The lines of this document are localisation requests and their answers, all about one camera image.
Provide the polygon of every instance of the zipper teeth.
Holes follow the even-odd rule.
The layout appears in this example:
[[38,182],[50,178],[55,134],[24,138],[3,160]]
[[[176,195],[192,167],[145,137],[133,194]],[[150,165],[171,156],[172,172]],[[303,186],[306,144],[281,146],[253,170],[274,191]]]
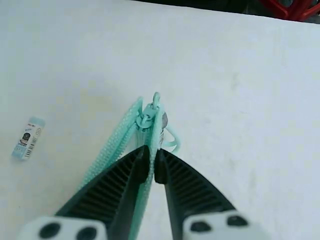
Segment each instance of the zipper teeth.
[[113,131],[110,138],[103,145],[96,160],[89,167],[84,175],[84,179],[79,186],[81,189],[84,185],[89,183],[95,176],[100,174],[105,168],[114,163],[126,148],[126,143],[134,133],[136,128],[137,113],[141,112],[143,99],[139,97],[138,100],[130,107],[121,119],[118,126]]
[[138,128],[137,124],[134,123],[131,126],[131,128],[128,130],[128,132],[125,134],[121,143],[118,145],[117,149],[115,150],[114,155],[112,156],[114,161],[118,160],[120,158],[120,156],[124,153],[130,139],[132,138],[132,136],[135,133],[135,131],[137,130],[137,128]]
[[157,112],[154,123],[151,128],[148,128],[145,137],[144,144],[149,146],[150,151],[150,166],[149,166],[149,174],[146,181],[140,185],[139,192],[136,198],[134,214],[132,217],[132,222],[130,226],[130,233],[128,240],[137,239],[140,225],[144,216],[144,212],[146,210],[147,201],[149,198],[149,193],[151,189],[151,184],[154,175],[154,162],[155,157],[160,146],[160,135],[162,131],[162,115],[164,114],[163,107],[160,107]]

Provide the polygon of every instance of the printed label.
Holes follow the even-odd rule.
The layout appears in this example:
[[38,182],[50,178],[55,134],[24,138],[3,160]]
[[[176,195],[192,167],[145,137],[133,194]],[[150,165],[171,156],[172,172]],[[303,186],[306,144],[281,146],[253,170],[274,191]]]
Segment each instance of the printed label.
[[22,160],[30,158],[44,126],[44,120],[36,117],[30,118],[21,138],[12,152],[12,156]]

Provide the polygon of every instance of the mint green fabric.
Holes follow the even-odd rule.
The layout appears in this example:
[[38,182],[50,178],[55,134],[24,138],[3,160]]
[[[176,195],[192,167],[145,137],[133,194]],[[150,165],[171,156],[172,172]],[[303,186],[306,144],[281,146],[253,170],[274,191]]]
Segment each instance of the mint green fabric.
[[136,118],[137,114],[142,112],[142,104],[143,98],[139,97],[125,113],[112,135],[103,145],[95,161],[85,173],[79,189],[119,159],[131,137],[138,129]]

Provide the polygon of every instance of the white surface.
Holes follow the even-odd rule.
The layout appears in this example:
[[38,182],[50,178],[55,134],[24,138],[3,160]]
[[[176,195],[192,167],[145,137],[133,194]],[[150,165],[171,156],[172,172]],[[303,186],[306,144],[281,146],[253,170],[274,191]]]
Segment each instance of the white surface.
[[[320,26],[127,0],[0,3],[0,235],[57,211],[159,91],[191,164],[274,239],[319,239]],[[10,160],[30,116],[46,126]],[[163,187],[139,239],[171,239]]]

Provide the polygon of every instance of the zipper slider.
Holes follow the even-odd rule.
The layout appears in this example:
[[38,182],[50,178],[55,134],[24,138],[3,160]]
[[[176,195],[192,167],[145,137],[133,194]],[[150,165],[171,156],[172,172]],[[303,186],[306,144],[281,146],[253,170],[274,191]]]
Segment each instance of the zipper slider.
[[150,128],[154,123],[154,118],[159,111],[159,101],[160,94],[156,92],[153,95],[152,103],[149,103],[143,110],[143,113],[137,116],[135,122],[142,130]]

